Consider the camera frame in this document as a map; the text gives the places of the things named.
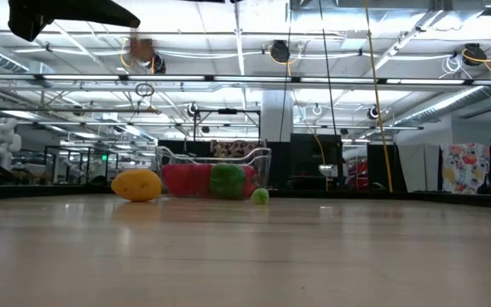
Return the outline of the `green cap toy mushroom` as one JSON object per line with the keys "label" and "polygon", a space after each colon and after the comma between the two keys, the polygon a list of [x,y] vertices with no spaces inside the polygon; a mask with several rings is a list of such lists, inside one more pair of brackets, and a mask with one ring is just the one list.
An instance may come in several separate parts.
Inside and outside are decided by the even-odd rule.
{"label": "green cap toy mushroom", "polygon": [[265,206],[269,203],[269,191],[266,188],[257,188],[251,194],[254,205]]}

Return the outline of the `dark floral patterned cloth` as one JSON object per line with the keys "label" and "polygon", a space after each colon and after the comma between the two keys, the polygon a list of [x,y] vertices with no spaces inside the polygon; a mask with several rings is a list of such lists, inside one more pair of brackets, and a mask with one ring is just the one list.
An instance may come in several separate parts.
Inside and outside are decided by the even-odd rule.
{"label": "dark floral patterned cloth", "polygon": [[259,142],[243,140],[212,141],[211,153],[215,158],[244,158],[259,147]]}

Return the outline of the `white square pillar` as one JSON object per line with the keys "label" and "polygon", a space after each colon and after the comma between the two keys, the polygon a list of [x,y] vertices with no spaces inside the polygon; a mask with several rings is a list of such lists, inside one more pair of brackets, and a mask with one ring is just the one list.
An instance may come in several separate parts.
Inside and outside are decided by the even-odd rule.
{"label": "white square pillar", "polygon": [[290,142],[292,131],[291,91],[265,90],[261,105],[261,138],[268,142]]}

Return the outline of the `white curtain panel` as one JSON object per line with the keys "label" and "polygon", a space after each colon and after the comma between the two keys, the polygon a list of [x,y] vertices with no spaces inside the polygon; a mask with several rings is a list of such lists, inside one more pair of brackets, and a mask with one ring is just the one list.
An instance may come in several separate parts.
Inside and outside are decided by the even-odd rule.
{"label": "white curtain panel", "polygon": [[430,144],[399,145],[398,151],[407,191],[437,191],[440,148]]}

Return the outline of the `bright floral patterned curtain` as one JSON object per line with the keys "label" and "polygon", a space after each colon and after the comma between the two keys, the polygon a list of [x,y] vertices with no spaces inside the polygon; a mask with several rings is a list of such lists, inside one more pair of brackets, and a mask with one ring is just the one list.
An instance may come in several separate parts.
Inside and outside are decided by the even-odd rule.
{"label": "bright floral patterned curtain", "polygon": [[479,143],[443,144],[442,191],[480,194],[489,185],[490,147]]}

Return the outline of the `small red toy bell pepper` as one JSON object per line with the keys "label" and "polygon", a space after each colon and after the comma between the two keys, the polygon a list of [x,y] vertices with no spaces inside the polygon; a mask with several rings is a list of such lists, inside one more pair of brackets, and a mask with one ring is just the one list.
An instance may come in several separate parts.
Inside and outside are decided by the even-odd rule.
{"label": "small red toy bell pepper", "polygon": [[163,182],[169,192],[177,197],[190,196],[194,192],[191,180],[191,165],[168,164],[162,169]]}

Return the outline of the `long ceiling light bar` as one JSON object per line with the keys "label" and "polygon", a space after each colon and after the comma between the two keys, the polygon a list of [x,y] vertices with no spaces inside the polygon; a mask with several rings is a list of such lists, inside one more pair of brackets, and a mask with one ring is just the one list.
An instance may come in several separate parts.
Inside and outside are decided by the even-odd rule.
{"label": "long ceiling light bar", "polygon": [[[373,78],[350,77],[279,77],[238,75],[78,75],[78,74],[20,74],[0,73],[0,80],[23,81],[156,81],[156,82],[222,82],[222,83],[283,83],[283,84],[374,84]],[[491,79],[442,78],[377,78],[378,84],[491,86]]]}

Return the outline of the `large red toy bell pepper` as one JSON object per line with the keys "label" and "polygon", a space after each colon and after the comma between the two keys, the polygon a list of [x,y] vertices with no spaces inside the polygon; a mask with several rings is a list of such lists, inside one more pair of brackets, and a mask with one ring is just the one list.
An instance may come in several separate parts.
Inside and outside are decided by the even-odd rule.
{"label": "large red toy bell pepper", "polygon": [[250,198],[253,192],[257,189],[257,172],[250,165],[244,165],[243,170],[245,173],[245,183],[243,186],[243,196]]}

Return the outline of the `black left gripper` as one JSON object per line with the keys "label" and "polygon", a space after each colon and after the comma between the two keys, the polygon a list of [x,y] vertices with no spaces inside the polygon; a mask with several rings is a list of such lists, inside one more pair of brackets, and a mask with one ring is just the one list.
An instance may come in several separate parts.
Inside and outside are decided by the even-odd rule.
{"label": "black left gripper", "polygon": [[[32,0],[9,0],[10,31],[33,42],[40,32],[54,22],[53,18],[33,8]],[[113,0],[59,0],[55,5],[57,20],[92,21],[114,26],[138,28],[140,19]]]}

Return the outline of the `green toy bell pepper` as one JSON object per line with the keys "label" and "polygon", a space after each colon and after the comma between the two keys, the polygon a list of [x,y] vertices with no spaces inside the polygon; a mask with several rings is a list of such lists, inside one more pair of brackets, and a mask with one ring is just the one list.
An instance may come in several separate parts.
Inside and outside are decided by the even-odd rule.
{"label": "green toy bell pepper", "polygon": [[239,165],[221,163],[211,168],[210,191],[216,198],[241,199],[245,182],[245,171]]}

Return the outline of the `black partition panel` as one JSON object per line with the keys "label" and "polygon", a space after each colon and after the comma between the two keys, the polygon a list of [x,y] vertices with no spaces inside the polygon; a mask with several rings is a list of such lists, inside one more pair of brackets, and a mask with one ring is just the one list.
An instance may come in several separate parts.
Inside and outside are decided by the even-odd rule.
{"label": "black partition panel", "polygon": [[334,135],[292,134],[291,183],[296,190],[333,191],[338,186],[342,143]]}
{"label": "black partition panel", "polygon": [[394,170],[394,148],[387,145],[367,146],[367,174],[370,191],[396,191],[396,171]]}

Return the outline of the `black overhead gantry frame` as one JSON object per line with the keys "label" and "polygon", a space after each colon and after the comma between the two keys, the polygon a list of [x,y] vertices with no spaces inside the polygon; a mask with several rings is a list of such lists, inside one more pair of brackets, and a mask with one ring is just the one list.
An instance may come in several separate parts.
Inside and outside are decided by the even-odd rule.
{"label": "black overhead gantry frame", "polygon": [[[262,125],[261,125],[261,111],[260,110],[245,110],[245,109],[235,109],[235,108],[218,108],[217,110],[208,110],[208,109],[195,109],[193,110],[193,139],[194,141],[197,140],[197,129],[200,127],[200,125],[212,114],[212,113],[217,113],[220,115],[237,115],[237,114],[244,114],[247,119],[249,119],[256,127],[257,127],[257,139],[261,140],[261,132],[262,132]],[[254,113],[258,116],[258,121],[255,121],[252,119],[250,116],[251,113]]]}

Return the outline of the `orange toy lemon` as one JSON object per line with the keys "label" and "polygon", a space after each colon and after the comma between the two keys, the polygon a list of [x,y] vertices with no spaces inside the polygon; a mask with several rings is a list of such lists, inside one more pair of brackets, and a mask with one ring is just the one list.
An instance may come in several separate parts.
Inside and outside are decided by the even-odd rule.
{"label": "orange toy lemon", "polygon": [[131,202],[147,202],[162,193],[162,181],[149,169],[129,169],[119,173],[111,183],[112,191]]}

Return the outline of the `clear plastic bin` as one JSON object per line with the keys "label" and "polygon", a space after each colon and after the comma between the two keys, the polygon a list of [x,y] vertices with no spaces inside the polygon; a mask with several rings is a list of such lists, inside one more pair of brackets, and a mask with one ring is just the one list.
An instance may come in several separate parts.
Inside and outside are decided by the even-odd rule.
{"label": "clear plastic bin", "polygon": [[[155,172],[161,176],[161,180],[163,182],[162,169],[164,165],[189,164],[191,165],[190,177],[194,187],[194,165],[210,164],[213,166],[216,164],[223,163],[223,164],[239,165],[242,168],[244,165],[250,165],[257,172],[257,181],[258,181],[257,188],[266,188],[269,180],[271,156],[272,156],[272,152],[269,148],[256,148],[244,158],[192,157],[186,154],[173,153],[169,148],[159,146],[155,148],[154,169]],[[212,194],[209,197],[198,197],[195,194],[195,192],[193,192],[193,194],[190,196],[184,196],[184,197],[221,199],[221,198],[214,197]]]}

